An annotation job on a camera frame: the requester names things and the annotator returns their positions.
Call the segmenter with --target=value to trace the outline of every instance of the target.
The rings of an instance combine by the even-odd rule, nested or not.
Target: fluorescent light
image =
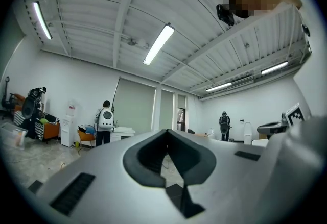
[[[228,87],[230,86],[231,83],[225,83],[225,84],[222,84],[222,85],[219,85],[219,86],[216,86],[214,88],[210,88],[208,89],[207,91],[215,91],[215,90],[218,90],[218,89],[221,89],[221,88],[225,88],[225,87]]]
[[[170,23],[165,25],[161,33],[159,34],[158,38],[155,40],[154,44],[152,45],[151,49],[148,52],[148,55],[144,59],[144,64],[150,65],[153,61],[154,57],[159,53],[160,49],[163,45],[167,42],[169,37],[172,36],[175,29],[170,26]]]
[[[39,19],[39,22],[40,22],[40,24],[41,24],[41,26],[42,26],[42,28],[43,28],[43,31],[44,31],[45,35],[47,36],[47,38],[48,38],[49,40],[51,40],[51,39],[52,39],[52,36],[51,36],[51,34],[50,34],[50,32],[49,32],[48,27],[47,27],[46,24],[45,24],[44,17],[43,17],[43,15],[42,15],[42,11],[41,11],[41,8],[40,8],[40,4],[39,4],[39,2],[34,2],[34,3],[33,3],[33,6],[34,6],[34,9],[35,9],[35,12],[36,12],[37,18]]]
[[[288,65],[288,62],[287,61],[284,62],[284,63],[277,64],[277,65],[275,65],[273,67],[270,67],[268,69],[265,69],[265,70],[261,71],[261,74],[264,75],[266,73],[269,73],[269,72],[275,71],[277,69],[280,69],[280,68],[282,68],[282,67],[284,67],[286,65]]]

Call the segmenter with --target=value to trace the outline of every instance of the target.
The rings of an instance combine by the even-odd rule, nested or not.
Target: concrete floor
[[[62,146],[60,141],[57,143],[56,140],[51,140],[46,144],[40,140],[26,138],[24,150],[1,145],[1,151],[2,159],[7,164],[13,179],[24,187],[29,187],[36,180],[46,182],[60,170],[63,163],[69,165],[80,156],[87,154],[89,149],[83,148],[78,154],[78,148]],[[183,187],[183,178],[171,158],[166,156],[162,164],[161,175],[166,178],[166,187],[175,183]]]

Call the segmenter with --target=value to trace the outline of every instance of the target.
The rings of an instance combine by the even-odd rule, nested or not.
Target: white table
[[[133,137],[135,130],[129,127],[117,127],[114,132],[111,133],[110,142],[121,140],[122,137]]]

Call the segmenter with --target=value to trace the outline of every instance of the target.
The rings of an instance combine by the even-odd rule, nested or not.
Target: ceiling
[[[119,69],[208,97],[206,89],[294,72],[305,60],[300,17],[290,5],[229,27],[217,18],[222,0],[18,0],[43,51]],[[39,1],[48,40],[32,2]],[[166,23],[176,30],[150,65],[143,60]],[[132,38],[137,44],[130,46]],[[264,77],[261,70],[289,60]]]

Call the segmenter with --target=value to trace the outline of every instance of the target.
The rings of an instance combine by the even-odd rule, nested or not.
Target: plastic bin
[[[27,132],[28,130],[6,122],[0,126],[1,144],[23,150]]]

